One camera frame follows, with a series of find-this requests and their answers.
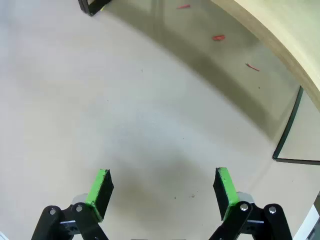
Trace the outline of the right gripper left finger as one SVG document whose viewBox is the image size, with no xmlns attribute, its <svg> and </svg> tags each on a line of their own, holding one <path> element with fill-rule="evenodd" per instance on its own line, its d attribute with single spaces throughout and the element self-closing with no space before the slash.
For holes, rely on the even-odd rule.
<svg viewBox="0 0 320 240">
<path fill-rule="evenodd" d="M 33 240 L 106 240 L 99 226 L 111 199 L 114 185 L 109 169 L 100 169 L 84 202 L 72 203 L 62 210 L 56 205 L 45 207 L 32 235 Z"/>
</svg>

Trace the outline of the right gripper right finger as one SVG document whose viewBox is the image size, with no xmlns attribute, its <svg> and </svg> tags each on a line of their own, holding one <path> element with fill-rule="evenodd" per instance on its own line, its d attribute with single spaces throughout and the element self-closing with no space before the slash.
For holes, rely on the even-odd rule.
<svg viewBox="0 0 320 240">
<path fill-rule="evenodd" d="M 236 240 L 241 234 L 254 240 L 291 240 L 283 208 L 276 203 L 258 207 L 248 193 L 236 191 L 226 167 L 215 170 L 213 183 L 222 224 L 211 240 Z"/>
</svg>

